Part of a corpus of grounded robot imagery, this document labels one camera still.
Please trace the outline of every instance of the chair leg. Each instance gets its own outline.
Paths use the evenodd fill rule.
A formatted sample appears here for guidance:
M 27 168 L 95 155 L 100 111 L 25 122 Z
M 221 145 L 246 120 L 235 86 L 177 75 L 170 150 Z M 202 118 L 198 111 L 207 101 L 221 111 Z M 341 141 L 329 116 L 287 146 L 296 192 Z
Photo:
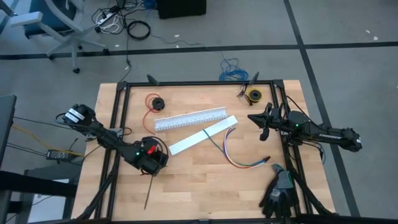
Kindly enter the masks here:
M 80 72 L 80 68 L 76 67 L 76 57 L 77 57 L 77 43 L 75 41 L 72 42 L 71 47 L 72 47 L 72 67 L 73 67 L 73 72 L 78 74 Z
M 65 41 L 65 42 L 62 42 L 61 44 L 58 44 L 56 47 L 54 47 L 53 49 L 51 49 L 51 50 L 49 50 L 47 53 L 45 53 L 48 57 L 51 55 L 51 54 L 53 54 L 54 52 L 56 52 L 56 51 L 59 51 L 59 50 L 62 50 L 62 49 L 64 49 L 65 47 L 68 47 L 68 45 L 70 45 L 70 42 L 69 41 Z
M 101 48 L 103 48 L 103 49 L 106 48 L 105 45 L 99 44 L 99 43 L 97 43 L 97 42 L 92 42 L 92 41 L 88 41 L 88 40 L 85 40 L 85 39 L 80 39 L 79 41 L 80 41 L 82 44 L 92 45 L 92 46 L 95 46 L 95 47 L 101 47 Z

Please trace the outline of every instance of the white paper strip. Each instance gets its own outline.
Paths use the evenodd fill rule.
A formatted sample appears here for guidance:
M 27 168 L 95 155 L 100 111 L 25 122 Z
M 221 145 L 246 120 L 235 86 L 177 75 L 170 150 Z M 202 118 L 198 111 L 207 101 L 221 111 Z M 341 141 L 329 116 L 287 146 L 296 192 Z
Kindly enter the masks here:
M 169 118 L 155 120 L 155 130 L 161 131 L 172 128 L 179 128 L 191 124 L 200 124 L 217 119 L 228 117 L 225 107 L 214 108 L 210 110 L 197 111 L 189 114 L 176 115 Z
M 236 120 L 235 116 L 232 115 L 229 118 L 220 121 L 219 123 L 213 124 L 212 126 L 206 128 L 205 130 L 209 134 L 209 136 L 213 136 L 219 133 L 220 131 L 225 130 L 237 123 L 238 121 Z M 206 133 L 204 131 L 199 131 L 198 133 L 193 134 L 188 138 L 183 139 L 175 143 L 174 145 L 170 146 L 169 147 L 170 152 L 172 155 L 176 155 L 177 153 L 198 144 L 199 142 L 205 140 L 206 138 L 208 138 Z

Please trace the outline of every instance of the black glove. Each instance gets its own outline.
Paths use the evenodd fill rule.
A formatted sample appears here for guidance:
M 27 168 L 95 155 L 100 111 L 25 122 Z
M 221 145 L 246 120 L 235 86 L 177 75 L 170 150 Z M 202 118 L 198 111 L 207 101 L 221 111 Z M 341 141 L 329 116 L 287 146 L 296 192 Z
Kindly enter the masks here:
M 263 207 L 262 213 L 266 218 L 270 218 L 274 212 L 277 218 L 291 217 L 290 208 L 293 206 L 294 196 L 292 179 L 289 172 L 280 165 L 274 164 L 273 169 L 277 175 L 268 185 L 259 206 Z

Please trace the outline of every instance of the red wire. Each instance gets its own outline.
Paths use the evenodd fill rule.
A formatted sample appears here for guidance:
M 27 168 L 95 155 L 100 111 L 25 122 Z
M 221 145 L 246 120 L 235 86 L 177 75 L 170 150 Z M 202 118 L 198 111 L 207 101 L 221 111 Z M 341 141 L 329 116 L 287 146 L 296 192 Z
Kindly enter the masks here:
M 151 96 L 151 95 L 155 95 L 155 96 L 157 96 L 157 97 L 160 97 L 159 94 L 156 94 L 156 93 L 149 93 L 149 94 L 147 95 L 147 97 L 145 97 L 145 105 L 146 105 L 147 108 L 148 108 L 148 112 L 147 112 L 147 113 L 144 115 L 144 117 L 142 118 L 142 125 L 143 125 L 143 127 L 145 128 L 145 130 L 147 130 L 149 133 L 151 133 L 151 134 L 153 134 L 153 135 L 156 135 L 155 133 L 153 133 L 152 131 L 149 131 L 149 130 L 147 129 L 147 127 L 145 126 L 145 122 L 144 122 L 144 120 L 145 120 L 146 116 L 149 114 L 149 112 L 152 112 L 152 113 L 159 113 L 159 112 L 160 112 L 160 110 L 157 111 L 157 110 L 155 110 L 155 109 L 153 109 L 153 108 L 150 107 L 150 104 L 149 104 L 150 101 L 153 100 L 154 98 L 156 98 L 156 97 L 152 97 L 152 98 L 149 98 L 149 100 L 148 100 L 148 97 Z

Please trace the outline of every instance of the yellow wire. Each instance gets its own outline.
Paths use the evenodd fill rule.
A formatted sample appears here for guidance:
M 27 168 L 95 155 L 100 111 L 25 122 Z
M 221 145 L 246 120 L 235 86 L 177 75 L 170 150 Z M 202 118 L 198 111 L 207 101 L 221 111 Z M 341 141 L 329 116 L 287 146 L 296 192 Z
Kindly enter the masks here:
M 80 154 L 80 153 L 77 153 L 77 152 L 71 152 L 71 151 L 67 151 L 67 150 L 63 150 L 63 149 L 54 148 L 54 147 L 48 145 L 47 143 L 43 142 L 41 139 L 39 139 L 36 135 L 31 133 L 30 131 L 25 130 L 23 128 L 20 128 L 20 127 L 16 126 L 15 124 L 13 124 L 12 127 L 15 128 L 18 131 L 22 131 L 23 133 L 26 133 L 26 134 L 30 135 L 38 143 L 40 143 L 41 145 L 45 146 L 47 149 L 53 149 L 53 150 L 60 151 L 60 152 L 66 152 L 66 153 L 73 154 L 73 155 L 76 155 L 76 156 L 84 156 L 83 154 Z

